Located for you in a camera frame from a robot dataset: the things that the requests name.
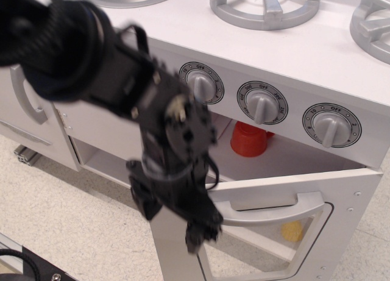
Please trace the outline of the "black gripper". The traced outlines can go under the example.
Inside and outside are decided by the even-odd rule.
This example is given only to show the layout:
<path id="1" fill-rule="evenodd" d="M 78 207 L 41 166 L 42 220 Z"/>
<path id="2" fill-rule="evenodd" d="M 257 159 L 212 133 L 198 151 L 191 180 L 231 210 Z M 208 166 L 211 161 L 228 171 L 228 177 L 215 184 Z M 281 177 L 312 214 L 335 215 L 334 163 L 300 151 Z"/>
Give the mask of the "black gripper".
<path id="1" fill-rule="evenodd" d="M 163 206 L 188 221 L 185 243 L 189 254 L 198 254 L 203 243 L 217 242 L 222 232 L 222 215 L 208 196 L 205 182 L 208 160 L 195 164 L 174 178 L 157 180 L 148 175 L 140 161 L 126 163 L 131 194 L 144 218 L 151 221 Z"/>

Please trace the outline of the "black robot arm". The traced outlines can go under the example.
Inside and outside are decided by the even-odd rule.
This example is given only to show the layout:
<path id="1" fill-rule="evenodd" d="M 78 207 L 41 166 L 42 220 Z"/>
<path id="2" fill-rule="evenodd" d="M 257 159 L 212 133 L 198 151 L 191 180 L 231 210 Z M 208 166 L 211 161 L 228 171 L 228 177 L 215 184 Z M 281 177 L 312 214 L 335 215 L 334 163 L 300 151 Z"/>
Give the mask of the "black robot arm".
<path id="1" fill-rule="evenodd" d="M 216 240 L 223 222 L 205 181 L 217 141 L 207 107 L 149 54 L 144 29 L 132 48 L 86 1 L 1 0 L 1 65 L 20 65 L 48 101 L 85 101 L 140 127 L 143 156 L 129 161 L 132 197 L 147 220 L 166 207 L 187 222 L 188 252 Z"/>

